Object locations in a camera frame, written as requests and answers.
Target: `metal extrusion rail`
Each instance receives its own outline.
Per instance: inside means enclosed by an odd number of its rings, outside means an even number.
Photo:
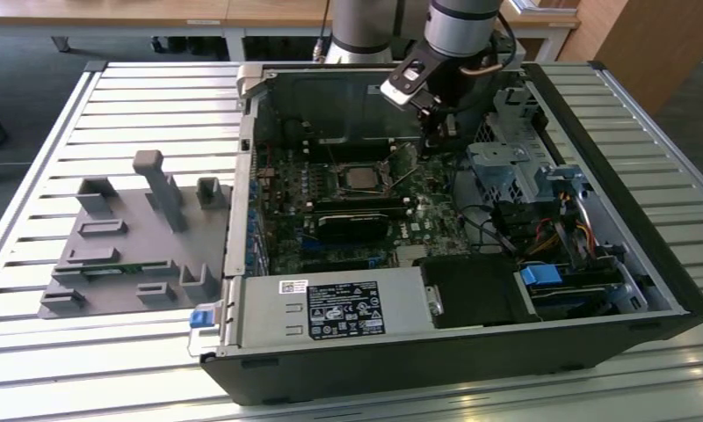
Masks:
[[[147,148],[179,186],[203,175],[230,183],[237,66],[111,63],[82,74],[0,221],[0,420],[700,420],[703,325],[563,375],[242,408],[187,354],[187,310],[36,319],[81,177],[142,187],[131,157]],[[606,71],[543,69],[703,289],[703,177]],[[551,136],[573,162],[565,135]]]

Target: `blue tab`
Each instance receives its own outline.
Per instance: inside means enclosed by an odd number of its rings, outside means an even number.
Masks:
[[[542,286],[546,284],[561,284],[562,277],[558,268],[549,264],[541,266],[526,266],[521,270],[523,284],[526,286]]]
[[[213,323],[213,309],[201,310],[195,309],[190,314],[190,328],[207,328],[214,325]]]

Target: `power supply label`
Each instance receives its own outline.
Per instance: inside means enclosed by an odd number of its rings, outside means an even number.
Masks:
[[[313,340],[386,334],[377,281],[307,286]]]

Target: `table leg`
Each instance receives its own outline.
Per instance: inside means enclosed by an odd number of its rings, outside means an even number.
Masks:
[[[229,49],[229,61],[243,62],[245,59],[245,45],[242,38],[245,37],[245,30],[242,28],[225,28],[223,38],[226,39],[226,48]]]
[[[68,53],[70,51],[70,44],[68,44],[68,37],[52,37],[52,42],[57,47],[60,53]]]
[[[562,28],[553,28],[547,31],[547,38],[545,38],[539,53],[537,54],[537,62],[555,62],[558,60],[562,45],[570,33],[570,29]]]

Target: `white label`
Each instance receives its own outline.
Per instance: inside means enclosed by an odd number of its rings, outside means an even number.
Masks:
[[[189,19],[187,25],[221,25],[219,20],[198,20],[198,19]]]
[[[282,295],[289,293],[306,293],[307,281],[306,280],[282,280],[278,283],[278,292]]]

